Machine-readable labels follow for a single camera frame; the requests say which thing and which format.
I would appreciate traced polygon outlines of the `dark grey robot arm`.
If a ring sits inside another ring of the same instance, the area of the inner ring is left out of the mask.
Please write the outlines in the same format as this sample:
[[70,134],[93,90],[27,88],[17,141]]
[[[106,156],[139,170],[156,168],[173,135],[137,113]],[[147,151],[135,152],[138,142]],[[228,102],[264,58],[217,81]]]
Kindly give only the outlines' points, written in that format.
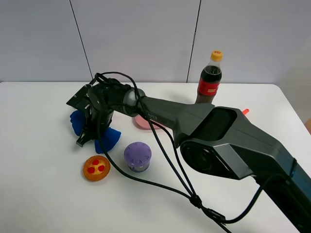
[[310,232],[310,177],[279,141],[240,110],[155,99],[117,80],[84,85],[68,105],[86,117],[78,145],[106,129],[115,111],[141,115],[172,130],[174,146],[191,168],[235,180],[253,176],[299,232]]

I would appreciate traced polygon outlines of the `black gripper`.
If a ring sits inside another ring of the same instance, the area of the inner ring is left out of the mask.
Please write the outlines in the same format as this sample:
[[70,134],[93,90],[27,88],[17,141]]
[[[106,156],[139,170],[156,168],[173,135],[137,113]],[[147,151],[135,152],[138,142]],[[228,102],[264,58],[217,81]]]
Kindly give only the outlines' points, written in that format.
[[131,90],[128,84],[99,83],[87,90],[86,123],[76,144],[83,147],[90,140],[98,139],[97,131],[104,133],[112,122],[113,112],[122,108],[125,94]]

